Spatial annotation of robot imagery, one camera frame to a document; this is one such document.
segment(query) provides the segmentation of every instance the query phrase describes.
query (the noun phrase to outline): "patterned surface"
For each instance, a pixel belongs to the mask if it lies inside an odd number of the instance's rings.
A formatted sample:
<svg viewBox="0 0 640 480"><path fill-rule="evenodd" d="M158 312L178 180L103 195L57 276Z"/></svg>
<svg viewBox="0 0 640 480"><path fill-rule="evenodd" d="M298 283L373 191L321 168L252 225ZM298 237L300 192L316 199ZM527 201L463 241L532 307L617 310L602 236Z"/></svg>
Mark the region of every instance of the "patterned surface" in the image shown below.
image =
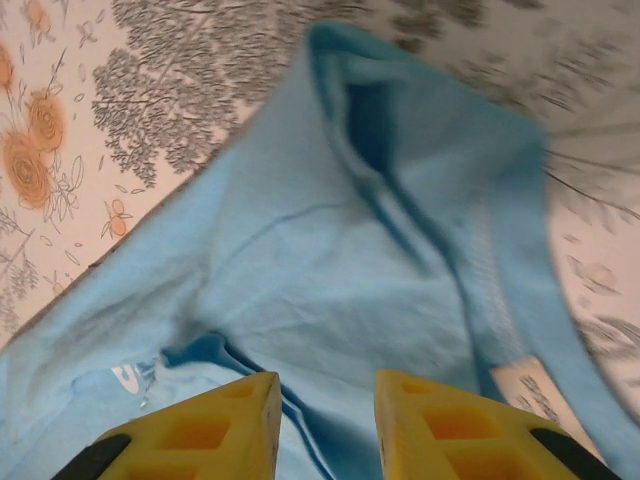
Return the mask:
<svg viewBox="0 0 640 480"><path fill-rule="evenodd" d="M0 0L0 347L207 162L322 17L545 123L557 270L640 420L636 0Z"/></svg>

